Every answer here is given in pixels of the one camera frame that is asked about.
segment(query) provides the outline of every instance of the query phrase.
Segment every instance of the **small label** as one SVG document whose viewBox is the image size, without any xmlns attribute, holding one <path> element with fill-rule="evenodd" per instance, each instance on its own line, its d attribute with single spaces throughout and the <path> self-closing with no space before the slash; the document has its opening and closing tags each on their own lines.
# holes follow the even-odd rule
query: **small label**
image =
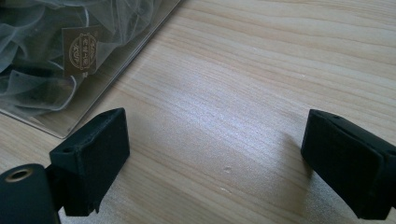
<svg viewBox="0 0 396 224">
<path fill-rule="evenodd" d="M 87 76 L 96 71 L 99 26 L 63 28 L 64 75 Z"/>
</svg>

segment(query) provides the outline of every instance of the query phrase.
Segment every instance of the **plastic packaging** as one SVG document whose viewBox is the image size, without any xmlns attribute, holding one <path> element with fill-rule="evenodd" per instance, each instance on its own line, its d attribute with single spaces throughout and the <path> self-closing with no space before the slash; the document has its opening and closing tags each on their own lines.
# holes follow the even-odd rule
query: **plastic packaging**
<svg viewBox="0 0 396 224">
<path fill-rule="evenodd" d="M 67 136 L 178 3 L 0 0 L 0 110 Z M 100 75 L 112 57 L 121 63 Z M 106 76 L 106 82 L 95 84 L 94 76 Z M 91 94 L 76 100 L 87 88 Z M 75 101 L 73 115 L 54 115 Z M 64 116 L 69 122 L 64 123 Z"/>
</svg>

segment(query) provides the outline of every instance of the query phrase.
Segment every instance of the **transparent plastic sheet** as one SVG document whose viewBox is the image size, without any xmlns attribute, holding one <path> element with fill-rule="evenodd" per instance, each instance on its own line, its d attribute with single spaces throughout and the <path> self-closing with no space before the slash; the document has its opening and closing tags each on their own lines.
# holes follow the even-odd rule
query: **transparent plastic sheet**
<svg viewBox="0 0 396 224">
<path fill-rule="evenodd" d="M 0 0 L 0 110 L 67 136 L 178 3 Z M 62 29 L 93 26 L 101 31 L 93 74 L 66 76 Z"/>
</svg>

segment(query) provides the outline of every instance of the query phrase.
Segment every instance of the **wooden table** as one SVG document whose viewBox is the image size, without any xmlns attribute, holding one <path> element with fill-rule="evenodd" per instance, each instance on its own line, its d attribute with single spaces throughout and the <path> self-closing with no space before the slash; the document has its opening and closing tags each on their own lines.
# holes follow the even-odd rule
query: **wooden table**
<svg viewBox="0 0 396 224">
<path fill-rule="evenodd" d="M 395 15 L 392 0 L 186 0 L 86 118 L 124 107 L 132 155 L 98 215 L 62 222 L 371 223 L 300 146 L 310 108 L 396 145 Z M 49 165 L 60 139 L 0 124 L 1 173 Z"/>
</svg>

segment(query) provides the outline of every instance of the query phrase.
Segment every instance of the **black plastic part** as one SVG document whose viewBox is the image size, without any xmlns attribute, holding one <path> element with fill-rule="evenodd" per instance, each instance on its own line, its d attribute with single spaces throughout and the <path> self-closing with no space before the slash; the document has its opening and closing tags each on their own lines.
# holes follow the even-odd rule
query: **black plastic part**
<svg viewBox="0 0 396 224">
<path fill-rule="evenodd" d="M 396 147 L 336 115 L 310 110 L 302 155 L 359 218 L 386 219 L 396 202 Z"/>
<path fill-rule="evenodd" d="M 0 223 L 60 223 L 42 165 L 27 164 L 0 175 Z"/>
<path fill-rule="evenodd" d="M 50 153 L 52 164 L 23 165 L 0 175 L 0 224 L 60 223 L 58 210 L 87 216 L 130 155 L 123 108 L 102 113 Z"/>
<path fill-rule="evenodd" d="M 66 184 L 68 216 L 87 216 L 99 205 L 129 157 L 124 109 L 107 111 L 88 122 L 50 153 L 51 166 Z"/>
</svg>

